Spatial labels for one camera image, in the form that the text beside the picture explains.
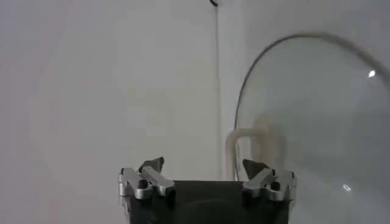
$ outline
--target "curved glass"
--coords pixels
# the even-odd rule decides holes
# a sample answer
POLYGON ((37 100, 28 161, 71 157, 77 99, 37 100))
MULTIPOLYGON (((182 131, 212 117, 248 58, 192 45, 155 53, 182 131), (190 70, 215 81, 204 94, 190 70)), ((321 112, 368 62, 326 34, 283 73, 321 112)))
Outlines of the curved glass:
POLYGON ((276 152, 272 166, 296 173, 291 223, 390 221, 390 94, 383 76, 352 51, 314 38, 283 41, 253 67, 236 127, 272 134, 240 140, 237 161, 261 160, 262 145, 276 152))

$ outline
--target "white wall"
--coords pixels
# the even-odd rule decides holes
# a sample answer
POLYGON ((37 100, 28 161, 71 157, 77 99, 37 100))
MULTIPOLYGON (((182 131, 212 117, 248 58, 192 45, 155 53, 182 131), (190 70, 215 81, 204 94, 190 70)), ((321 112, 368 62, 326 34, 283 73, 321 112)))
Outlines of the white wall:
POLYGON ((124 223, 120 167, 220 178, 215 10, 0 2, 0 223, 124 223))
POLYGON ((385 0, 223 0, 218 7, 221 142, 234 126, 239 90, 267 45, 300 31, 344 37, 390 68, 390 9, 385 0))

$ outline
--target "black cable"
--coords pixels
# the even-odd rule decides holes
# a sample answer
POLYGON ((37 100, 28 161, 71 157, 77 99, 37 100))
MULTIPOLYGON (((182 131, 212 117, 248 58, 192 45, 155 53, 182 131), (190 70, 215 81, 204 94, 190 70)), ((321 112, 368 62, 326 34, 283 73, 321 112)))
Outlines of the black cable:
POLYGON ((210 0, 210 3, 211 3, 214 7, 218 7, 218 3, 217 3, 217 2, 214 2, 214 0, 210 0))

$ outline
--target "silver bracket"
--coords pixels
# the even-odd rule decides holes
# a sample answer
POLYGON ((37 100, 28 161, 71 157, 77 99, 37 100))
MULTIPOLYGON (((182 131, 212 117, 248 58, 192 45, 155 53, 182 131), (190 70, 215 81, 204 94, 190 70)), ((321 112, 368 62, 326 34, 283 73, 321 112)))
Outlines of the silver bracket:
POLYGON ((156 187, 158 194, 162 197, 167 197, 175 188, 175 182, 166 179, 151 166, 143 167, 141 169, 141 176, 145 180, 150 181, 153 186, 156 187))
POLYGON ((264 168, 255 177, 243 182, 243 189, 249 191, 253 198, 260 196, 261 189, 274 179, 272 169, 264 168))
POLYGON ((149 198, 153 193, 153 186, 141 178, 132 168, 123 168, 119 173, 119 196, 134 195, 139 200, 149 198))
POLYGON ((290 209, 296 202, 297 178, 290 171, 274 173, 272 169, 264 168, 247 182, 243 182, 244 191, 249 191, 253 198, 258 197, 262 189, 266 197, 272 201, 290 201, 290 209))

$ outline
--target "white background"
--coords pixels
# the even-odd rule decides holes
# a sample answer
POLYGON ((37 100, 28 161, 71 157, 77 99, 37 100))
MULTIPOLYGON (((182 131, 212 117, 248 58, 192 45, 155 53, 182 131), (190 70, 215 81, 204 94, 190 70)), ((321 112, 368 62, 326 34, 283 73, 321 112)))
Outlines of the white background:
POLYGON ((192 0, 0 2, 0 223, 125 223, 120 167, 219 179, 216 12, 192 0))

